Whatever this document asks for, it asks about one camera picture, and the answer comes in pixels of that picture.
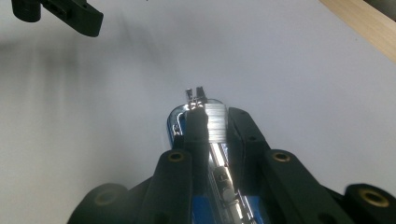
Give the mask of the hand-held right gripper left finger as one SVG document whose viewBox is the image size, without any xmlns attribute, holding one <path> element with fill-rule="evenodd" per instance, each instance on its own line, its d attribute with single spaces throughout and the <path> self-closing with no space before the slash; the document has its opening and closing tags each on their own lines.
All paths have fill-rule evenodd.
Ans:
<svg viewBox="0 0 396 224">
<path fill-rule="evenodd" d="M 159 158 L 136 224 L 191 224 L 192 198 L 206 188 L 207 123 L 202 108 L 187 113 L 185 133 Z"/>
</svg>

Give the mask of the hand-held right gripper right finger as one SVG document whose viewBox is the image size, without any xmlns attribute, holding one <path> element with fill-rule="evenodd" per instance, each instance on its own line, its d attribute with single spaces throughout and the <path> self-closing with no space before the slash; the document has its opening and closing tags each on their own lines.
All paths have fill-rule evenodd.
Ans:
<svg viewBox="0 0 396 224">
<path fill-rule="evenodd" d="M 292 153 L 272 149 L 248 112 L 228 112 L 229 163 L 236 188 L 260 198 L 272 224 L 353 224 Z"/>
</svg>

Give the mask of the blue stapler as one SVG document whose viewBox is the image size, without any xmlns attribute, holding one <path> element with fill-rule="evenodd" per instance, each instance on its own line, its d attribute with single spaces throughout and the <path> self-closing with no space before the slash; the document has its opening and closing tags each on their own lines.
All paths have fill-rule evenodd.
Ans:
<svg viewBox="0 0 396 224">
<path fill-rule="evenodd" d="M 206 104 L 222 104 L 209 99 L 202 87 L 186 90 L 187 103 L 174 108 L 167 119 L 170 143 L 186 130 L 187 113 Z M 264 224 L 259 199 L 240 193 L 229 168 L 228 144 L 210 143 L 208 153 L 207 192 L 192 199 L 191 224 Z"/>
</svg>

